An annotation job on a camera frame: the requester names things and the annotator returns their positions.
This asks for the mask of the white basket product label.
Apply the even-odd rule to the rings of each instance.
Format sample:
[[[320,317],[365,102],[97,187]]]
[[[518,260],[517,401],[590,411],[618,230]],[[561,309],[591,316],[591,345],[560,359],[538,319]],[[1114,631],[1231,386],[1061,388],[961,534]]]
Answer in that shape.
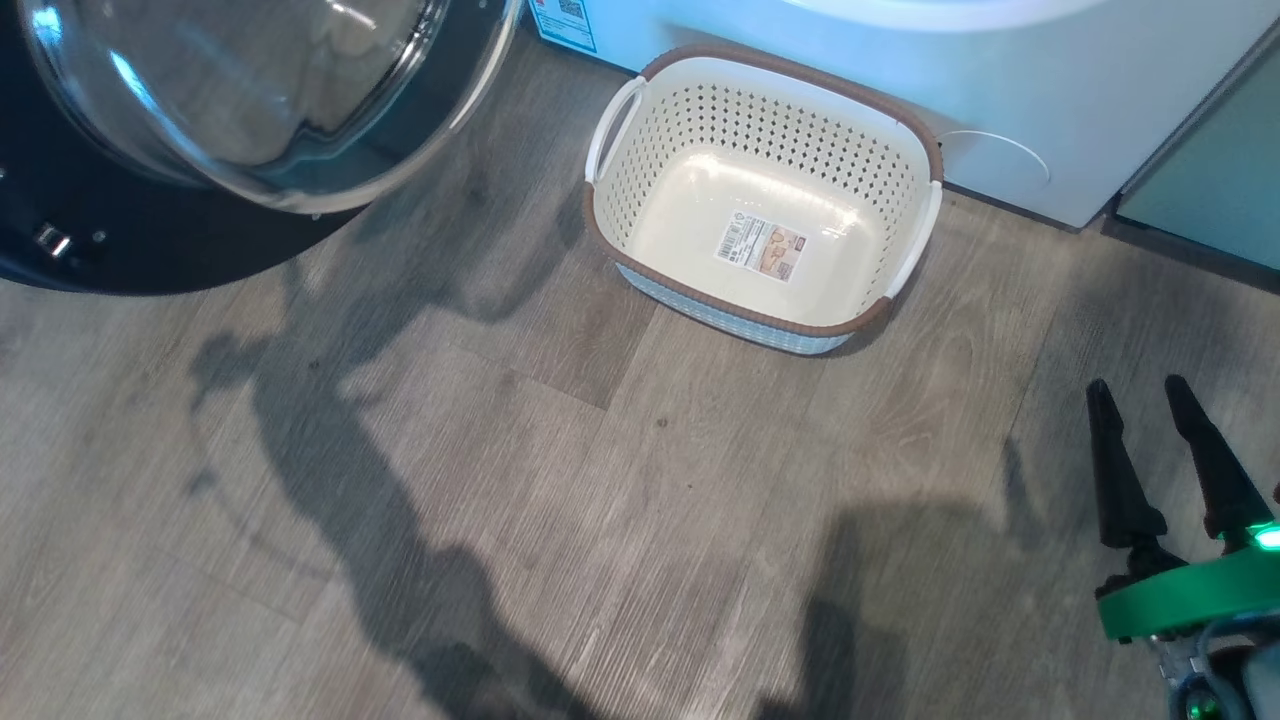
[[[732,211],[719,237],[716,258],[788,283],[801,260],[808,237],[745,211]]]

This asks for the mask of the white front-load washing machine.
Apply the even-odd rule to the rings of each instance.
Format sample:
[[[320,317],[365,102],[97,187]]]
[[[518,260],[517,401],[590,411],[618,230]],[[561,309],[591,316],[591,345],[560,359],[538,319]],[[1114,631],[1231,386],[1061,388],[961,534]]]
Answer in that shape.
[[[1038,152],[1051,182],[970,191],[1083,227],[1280,22],[1280,0],[585,0],[627,70],[694,44],[751,47],[893,97],[936,138]]]

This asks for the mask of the cream perforated laundry basket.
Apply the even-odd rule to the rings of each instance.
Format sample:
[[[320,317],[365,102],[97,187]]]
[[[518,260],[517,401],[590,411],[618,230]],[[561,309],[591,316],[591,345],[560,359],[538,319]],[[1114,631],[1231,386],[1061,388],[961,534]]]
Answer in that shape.
[[[936,137],[890,96],[745,47],[686,46],[596,123],[585,225],[657,302],[815,356],[888,314],[931,241],[943,177]],[[808,237],[788,283],[716,258],[732,211]]]

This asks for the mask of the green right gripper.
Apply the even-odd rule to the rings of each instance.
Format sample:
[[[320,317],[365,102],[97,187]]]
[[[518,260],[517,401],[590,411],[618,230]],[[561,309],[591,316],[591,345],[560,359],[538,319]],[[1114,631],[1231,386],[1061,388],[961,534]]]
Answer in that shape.
[[[1174,568],[1098,597],[1100,620],[1111,641],[1172,635],[1211,621],[1280,610],[1280,521],[1274,521],[1270,506],[1187,379],[1167,375],[1164,388],[1196,465],[1206,534],[1247,543],[1234,553]],[[1085,406],[1101,543],[1112,550],[1156,543],[1169,527],[1146,497],[1124,443],[1123,416],[1103,379],[1087,386]]]

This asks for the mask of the pale green cabinet panel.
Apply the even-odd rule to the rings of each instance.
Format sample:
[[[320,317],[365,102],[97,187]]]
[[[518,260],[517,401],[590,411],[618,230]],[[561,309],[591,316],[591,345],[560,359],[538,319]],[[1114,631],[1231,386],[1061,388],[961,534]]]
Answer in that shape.
[[[1114,209],[1162,252],[1280,288],[1280,28]]]

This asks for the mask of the round white filter cover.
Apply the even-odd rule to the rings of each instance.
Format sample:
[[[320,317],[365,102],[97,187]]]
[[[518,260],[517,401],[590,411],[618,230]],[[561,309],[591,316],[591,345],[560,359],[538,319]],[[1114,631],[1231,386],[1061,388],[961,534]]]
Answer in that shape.
[[[1051,182],[1044,159],[1024,143],[983,129],[948,129],[938,135],[945,178],[977,190],[979,184],[1007,182],[1039,188]]]

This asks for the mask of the blue energy label sticker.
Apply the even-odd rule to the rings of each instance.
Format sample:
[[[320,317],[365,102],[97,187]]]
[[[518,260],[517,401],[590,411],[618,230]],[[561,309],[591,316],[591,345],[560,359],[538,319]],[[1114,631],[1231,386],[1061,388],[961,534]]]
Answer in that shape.
[[[527,0],[543,38],[586,54],[596,53],[585,0]]]

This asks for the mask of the round dark glass washer door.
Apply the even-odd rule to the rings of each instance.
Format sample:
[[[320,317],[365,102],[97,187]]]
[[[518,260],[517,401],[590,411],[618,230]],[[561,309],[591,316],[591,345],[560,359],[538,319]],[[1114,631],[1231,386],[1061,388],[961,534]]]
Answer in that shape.
[[[210,290],[323,242],[477,110],[525,0],[0,0],[0,281]]]

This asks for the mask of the dark cabinet plinth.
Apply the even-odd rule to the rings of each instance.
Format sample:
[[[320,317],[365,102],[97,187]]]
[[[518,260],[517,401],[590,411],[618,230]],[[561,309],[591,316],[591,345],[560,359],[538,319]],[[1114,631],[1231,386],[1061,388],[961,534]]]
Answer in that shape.
[[[1270,266],[1112,215],[1103,218],[1102,233],[1162,258],[1280,297],[1280,270]]]

